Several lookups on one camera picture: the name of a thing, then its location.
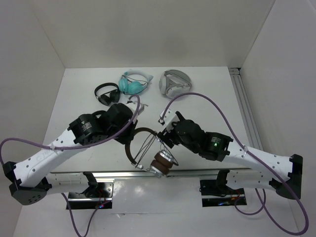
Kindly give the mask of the brown silver headphones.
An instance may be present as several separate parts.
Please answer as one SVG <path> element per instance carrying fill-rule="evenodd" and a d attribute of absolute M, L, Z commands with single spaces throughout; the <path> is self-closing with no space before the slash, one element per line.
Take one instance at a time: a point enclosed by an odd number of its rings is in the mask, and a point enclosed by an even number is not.
<path fill-rule="evenodd" d="M 125 154 L 134 168 L 166 175 L 172 167 L 179 165 L 169 148 L 158 138 L 157 132 L 150 128 L 140 127 L 135 130 L 134 137 L 139 133 L 148 135 L 139 149 L 133 150 L 132 142 L 124 146 Z"/>

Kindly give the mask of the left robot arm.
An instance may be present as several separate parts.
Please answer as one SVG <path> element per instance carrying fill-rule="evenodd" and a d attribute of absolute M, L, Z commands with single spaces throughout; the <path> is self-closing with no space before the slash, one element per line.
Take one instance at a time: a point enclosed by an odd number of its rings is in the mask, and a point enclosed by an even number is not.
<path fill-rule="evenodd" d="M 79 193 L 92 197 L 101 190 L 89 171 L 75 174 L 53 174 L 52 171 L 76 154 L 112 139 L 121 144 L 131 140 L 140 104 L 114 104 L 107 111 L 83 114 L 69 124 L 49 145 L 24 161 L 2 164 L 4 175 L 11 181 L 11 196 L 22 205 L 31 205 L 46 195 Z"/>

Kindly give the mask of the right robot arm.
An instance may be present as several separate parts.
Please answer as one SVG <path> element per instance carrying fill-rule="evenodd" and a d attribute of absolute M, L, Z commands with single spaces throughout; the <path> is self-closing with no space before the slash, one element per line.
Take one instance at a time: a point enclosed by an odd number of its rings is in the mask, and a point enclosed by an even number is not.
<path fill-rule="evenodd" d="M 215 182 L 218 192 L 225 194 L 231 189 L 258 188 L 273 190 L 287 199 L 301 197 L 302 156 L 278 156 L 239 144 L 237 139 L 221 133 L 205 132 L 180 112 L 161 112 L 158 121 L 163 126 L 158 136 L 168 147 L 180 145 L 206 160 L 247 168 L 246 171 L 219 171 Z"/>

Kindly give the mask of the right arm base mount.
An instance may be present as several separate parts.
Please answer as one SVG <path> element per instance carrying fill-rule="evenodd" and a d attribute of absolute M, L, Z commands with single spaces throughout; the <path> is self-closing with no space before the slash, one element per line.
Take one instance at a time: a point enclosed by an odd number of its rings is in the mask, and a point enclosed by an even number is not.
<path fill-rule="evenodd" d="M 203 207 L 220 207 L 247 205 L 243 188 L 234 190 L 227 186 L 228 169 L 219 170 L 214 174 L 204 174 L 199 178 L 199 192 Z"/>

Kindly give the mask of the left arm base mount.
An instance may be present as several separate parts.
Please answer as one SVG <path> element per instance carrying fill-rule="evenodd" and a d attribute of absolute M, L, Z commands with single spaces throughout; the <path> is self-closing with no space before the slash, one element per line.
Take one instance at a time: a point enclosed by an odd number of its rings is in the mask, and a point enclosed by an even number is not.
<path fill-rule="evenodd" d="M 114 179 L 97 181 L 92 172 L 84 172 L 88 187 L 83 191 L 69 192 L 68 202 L 72 210 L 112 209 Z"/>

